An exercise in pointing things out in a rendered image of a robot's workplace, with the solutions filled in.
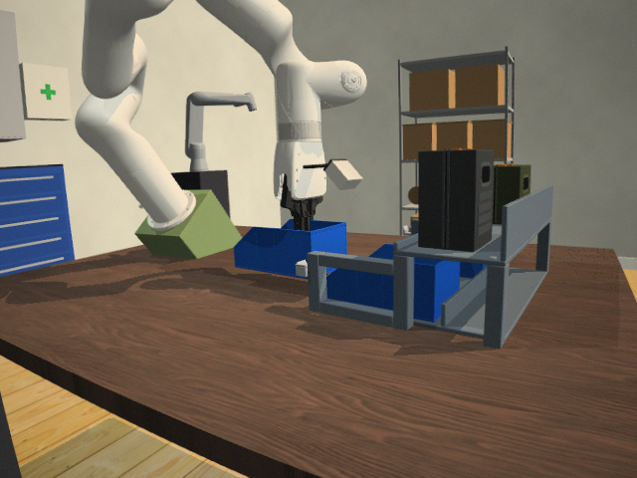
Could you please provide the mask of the blue bin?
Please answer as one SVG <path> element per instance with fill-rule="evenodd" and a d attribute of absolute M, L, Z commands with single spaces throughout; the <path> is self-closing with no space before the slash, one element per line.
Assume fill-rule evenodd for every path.
<path fill-rule="evenodd" d="M 460 262 L 460 277 L 463 278 L 473 278 L 479 272 L 481 272 L 487 265 L 479 265 L 479 264 L 470 264 L 470 263 L 461 263 Z"/>
<path fill-rule="evenodd" d="M 368 257 L 393 260 L 393 244 Z M 460 262 L 414 257 L 414 319 L 434 323 L 441 304 L 460 287 Z M 393 276 L 336 269 L 326 277 L 327 298 L 393 310 Z"/>
<path fill-rule="evenodd" d="M 310 229 L 295 230 L 294 219 L 281 229 L 252 227 L 234 246 L 235 267 L 307 279 L 296 276 L 295 264 L 308 263 L 308 253 L 347 255 L 346 222 L 310 220 Z"/>

